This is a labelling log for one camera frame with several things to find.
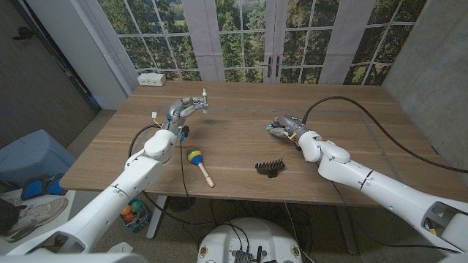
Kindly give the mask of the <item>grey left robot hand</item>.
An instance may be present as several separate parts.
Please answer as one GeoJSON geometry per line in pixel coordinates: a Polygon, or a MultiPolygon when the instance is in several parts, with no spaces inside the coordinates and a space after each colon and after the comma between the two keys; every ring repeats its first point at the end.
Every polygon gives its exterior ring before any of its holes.
{"type": "Polygon", "coordinates": [[[208,102],[200,97],[188,97],[175,100],[170,106],[169,113],[167,114],[167,121],[163,124],[162,128],[178,135],[187,117],[196,110],[203,110],[204,113],[207,113],[208,106],[208,102]]]}

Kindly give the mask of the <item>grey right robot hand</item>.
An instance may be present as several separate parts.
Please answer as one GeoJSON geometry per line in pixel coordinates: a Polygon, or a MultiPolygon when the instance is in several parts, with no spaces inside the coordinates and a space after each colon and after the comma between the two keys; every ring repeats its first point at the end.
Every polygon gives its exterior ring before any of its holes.
{"type": "Polygon", "coordinates": [[[300,118],[291,115],[278,115],[268,125],[266,130],[276,137],[288,137],[290,140],[299,140],[309,132],[300,118]]]}

